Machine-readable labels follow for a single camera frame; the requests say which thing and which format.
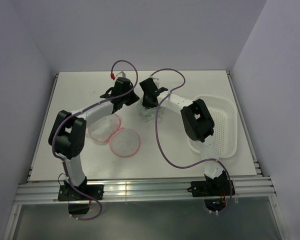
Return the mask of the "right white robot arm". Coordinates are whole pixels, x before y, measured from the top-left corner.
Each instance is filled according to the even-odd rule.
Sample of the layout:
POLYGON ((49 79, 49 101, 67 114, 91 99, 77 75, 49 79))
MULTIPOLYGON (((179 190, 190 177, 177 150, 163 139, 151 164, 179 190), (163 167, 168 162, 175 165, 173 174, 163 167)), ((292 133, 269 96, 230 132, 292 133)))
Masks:
POLYGON ((165 87, 157 87, 153 78, 147 78, 140 83, 143 90, 142 105, 146 108, 156 108, 154 117, 154 131, 156 143, 165 161, 177 169, 189 169, 199 164, 204 164, 204 177, 206 187, 192 186, 192 193, 200 197, 209 196, 229 196, 234 195, 235 190, 230 174, 226 167, 220 162, 216 146, 214 143, 215 122, 208 110, 206 103, 202 99, 191 101, 173 94, 173 90, 165 87), (172 163, 165 155, 158 133, 158 114, 163 104, 180 114, 185 133, 188 138, 199 143, 199 153, 203 158, 187 166, 179 166, 172 163))

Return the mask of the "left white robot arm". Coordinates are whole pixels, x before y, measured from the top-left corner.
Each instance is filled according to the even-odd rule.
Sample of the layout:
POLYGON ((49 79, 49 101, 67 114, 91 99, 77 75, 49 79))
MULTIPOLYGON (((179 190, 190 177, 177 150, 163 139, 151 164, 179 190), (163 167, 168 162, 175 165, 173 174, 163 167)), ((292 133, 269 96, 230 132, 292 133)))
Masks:
POLYGON ((85 145, 86 130, 95 122, 111 116, 123 105, 130 106, 140 98, 132 82, 117 77, 114 86, 101 95, 100 101, 78 112, 60 111, 54 121, 48 143, 52 154, 62 161, 65 173, 59 188, 58 201, 95 201, 103 198, 102 184, 89 185, 80 154, 85 145))

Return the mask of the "mint green bra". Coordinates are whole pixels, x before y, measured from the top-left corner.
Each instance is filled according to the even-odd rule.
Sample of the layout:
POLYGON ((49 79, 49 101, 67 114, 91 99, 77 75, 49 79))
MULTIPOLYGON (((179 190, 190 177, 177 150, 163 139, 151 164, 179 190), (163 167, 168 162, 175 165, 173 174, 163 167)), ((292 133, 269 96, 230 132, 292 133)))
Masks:
MULTIPOLYGON (((142 105, 142 100, 139 100, 136 105, 136 109, 144 122, 155 121, 157 108, 146 108, 142 105)), ((157 123, 163 121, 164 108, 160 107, 158 111, 157 123)))

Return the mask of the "pink mesh laundry bag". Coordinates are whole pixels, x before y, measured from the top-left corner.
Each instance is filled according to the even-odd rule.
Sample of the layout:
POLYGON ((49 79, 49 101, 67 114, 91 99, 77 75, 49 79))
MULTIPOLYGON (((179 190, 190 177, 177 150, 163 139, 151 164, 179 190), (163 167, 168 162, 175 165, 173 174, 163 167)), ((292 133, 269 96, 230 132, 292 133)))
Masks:
POLYGON ((108 144, 112 153, 120 158, 130 158, 140 149, 139 134, 121 125, 117 114, 99 119, 87 129, 88 135, 100 144, 108 144))

